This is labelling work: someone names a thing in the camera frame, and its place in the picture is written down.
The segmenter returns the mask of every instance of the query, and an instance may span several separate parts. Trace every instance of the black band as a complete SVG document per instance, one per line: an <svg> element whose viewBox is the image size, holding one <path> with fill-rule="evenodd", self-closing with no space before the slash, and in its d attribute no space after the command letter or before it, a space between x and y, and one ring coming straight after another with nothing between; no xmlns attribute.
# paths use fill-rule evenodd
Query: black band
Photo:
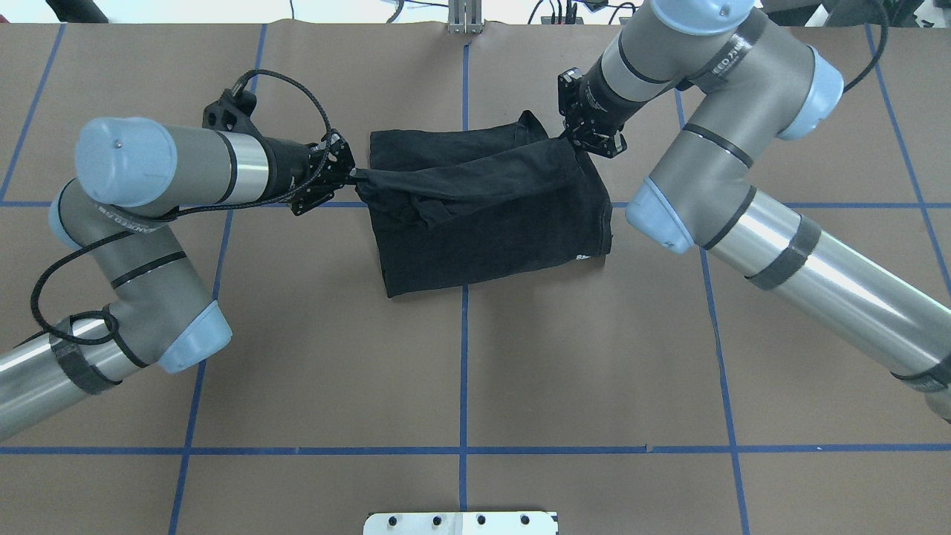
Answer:
<svg viewBox="0 0 951 535"><path fill-rule="evenodd" d="M740 218L743 217L743 214L747 212L749 205L753 203L753 197L755 196L756 196L756 187L750 186L749 191L747 191L747 196L743 199L743 203L740 204L740 207L737 208L735 212L733 212L733 216L730 217L729 221L727 221L727 224L723 225L723 228L721 228L720 231L716 233L716 236L713 236L713 238L710 239L710 241L703 244L703 249L710 250L712 248L715 248L716 245L720 243L720 240L722 240L724 236L726 236L727 234L729 234L731 230L733 230L733 227L736 226L736 222L740 221Z"/></svg>
<svg viewBox="0 0 951 535"><path fill-rule="evenodd" d="M892 375L918 392L938 392L951 385L951 354L931 369L915 375Z"/></svg>
<svg viewBox="0 0 951 535"><path fill-rule="evenodd" d="M70 316L60 322L56 328L71 333L72 320L73 317ZM56 339L56 343L52 345L51 350L53 358L56 359L56 363L60 365L63 373L66 373L66 376L74 385L89 395L100 394L122 383L122 381L112 381L103 375L99 368L91 365L77 344Z"/></svg>
<svg viewBox="0 0 951 535"><path fill-rule="evenodd" d="M238 184L238 156L235 154L235 148L231 147L231 140L217 130L215 130L215 133L218 134L218 137L222 138L224 146L228 147L228 158L231 160L231 182L228 183L228 189L224 191L222 198L218 199L215 203L218 205L231 196L231 192L235 190L235 185Z"/></svg>
<svg viewBox="0 0 951 535"><path fill-rule="evenodd" d="M162 258L153 260L149 262L148 264L144 264L142 266L136 267L135 269L126 273L125 275L118 277L116 279L113 279L113 281L110 283L112 284L112 289L120 287L121 285L131 281L132 279L140 275L145 275L146 273L150 272L152 269L160 268L161 266L164 266L165 264L168 264L169 262L182 260L186 256L187 255L184 253L184 251L180 250L178 252L167 254L166 256L163 256Z"/></svg>
<svg viewBox="0 0 951 535"><path fill-rule="evenodd" d="M684 130L688 132L693 132L700 137L715 143L720 149L729 152L736 157L737 160L743 163L747 168L753 167L753 159L749 157L743 149L733 145L727 138L722 135L701 127L700 125L694 125L693 123L687 123L684 125Z"/></svg>
<svg viewBox="0 0 951 535"><path fill-rule="evenodd" d="M106 315L109 315L109 316L112 315L109 312L109 305L106 305L105 307L103 307L103 312ZM112 341L115 342L116 346L118 346L119 349L122 350L123 354L126 356L129 362L131 362L137 367L148 367L148 364L144 363L142 359L140 359L138 355L136 355L135 352L132 351L132 349L128 346L128 344L126 344L126 340L123 339L122 335L119 333L118 328L112 333Z"/></svg>
<svg viewBox="0 0 951 535"><path fill-rule="evenodd" d="M648 84L667 84L667 82L670 81L670 80L655 80L649 77L648 75L644 74L640 70L635 69L634 65L631 65L631 62L628 61L627 54L624 53L624 47L621 46L620 38L618 38L617 40L617 50L620 52L621 61L624 62L624 67L627 67L628 70L631 72L631 74L638 77L639 79L647 82Z"/></svg>
<svg viewBox="0 0 951 535"><path fill-rule="evenodd" d="M722 87L727 82L729 73L740 65L763 35L767 20L768 17L759 10L751 11L747 20L743 21L713 58L696 74L688 76L688 79L704 93Z"/></svg>
<svg viewBox="0 0 951 535"><path fill-rule="evenodd" d="M789 241L789 246L769 266L747 277L747 280L757 288L771 290L789 280L789 277L795 275L805 265L805 260L815 250L823 229L804 215L800 215L799 218L799 228Z"/></svg>

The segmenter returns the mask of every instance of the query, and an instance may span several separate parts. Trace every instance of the folded black shirt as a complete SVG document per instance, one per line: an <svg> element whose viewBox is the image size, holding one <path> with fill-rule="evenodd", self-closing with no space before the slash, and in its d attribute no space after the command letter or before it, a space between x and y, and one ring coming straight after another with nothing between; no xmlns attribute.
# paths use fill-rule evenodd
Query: folded black shirt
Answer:
<svg viewBox="0 0 951 535"><path fill-rule="evenodd" d="M389 297L611 250L611 200L591 159L529 111L492 129L373 132L370 167L357 192Z"/></svg>

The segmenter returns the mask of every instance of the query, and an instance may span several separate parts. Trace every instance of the blue cap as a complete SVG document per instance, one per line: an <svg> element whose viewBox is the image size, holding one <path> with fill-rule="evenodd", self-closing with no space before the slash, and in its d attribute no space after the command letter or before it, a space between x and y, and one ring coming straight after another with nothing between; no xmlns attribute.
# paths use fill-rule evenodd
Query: blue cap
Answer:
<svg viewBox="0 0 951 535"><path fill-rule="evenodd" d="M693 245L687 226L650 177L644 179L624 214L634 228L677 254L684 254Z"/></svg>
<svg viewBox="0 0 951 535"><path fill-rule="evenodd" d="M147 205L165 193L177 165L175 141L151 119L100 117L79 132L76 176L100 203Z"/></svg>
<svg viewBox="0 0 951 535"><path fill-rule="evenodd" d="M715 35L747 20L755 0L652 0L657 18L687 35Z"/></svg>
<svg viewBox="0 0 951 535"><path fill-rule="evenodd" d="M59 214L59 204L60 200L63 198L63 191L66 191L66 186L63 186L63 189L60 189L60 192L57 193L56 198L53 199L53 204L49 205L49 213L47 214L47 220L49 221L49 229L53 231L53 235L59 238L61 242L67 245L67 247L72 250L79 250L79 244L75 240L69 237L69 233L66 232L66 227L63 227L63 220L60 218Z"/></svg>
<svg viewBox="0 0 951 535"><path fill-rule="evenodd" d="M799 114L777 136L787 141L799 139L816 129L819 123L832 113L839 104L839 99L842 98L842 75L836 68L829 65L823 56L819 55L818 50L814 47L809 48L812 49L812 55L816 60L816 67L812 71L812 86L809 88L809 94L805 97Z"/></svg>
<svg viewBox="0 0 951 535"><path fill-rule="evenodd" d="M231 327L218 301L212 301L165 350L158 364L168 373L178 373L214 355L230 341Z"/></svg>

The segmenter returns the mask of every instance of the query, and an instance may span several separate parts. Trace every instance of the gray mounting bracket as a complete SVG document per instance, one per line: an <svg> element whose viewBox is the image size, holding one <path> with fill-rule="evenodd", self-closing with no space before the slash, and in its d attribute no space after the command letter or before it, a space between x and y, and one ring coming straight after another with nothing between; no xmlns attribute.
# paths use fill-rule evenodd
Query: gray mounting bracket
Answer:
<svg viewBox="0 0 951 535"><path fill-rule="evenodd" d="M450 33L482 33L482 0L449 0Z"/></svg>

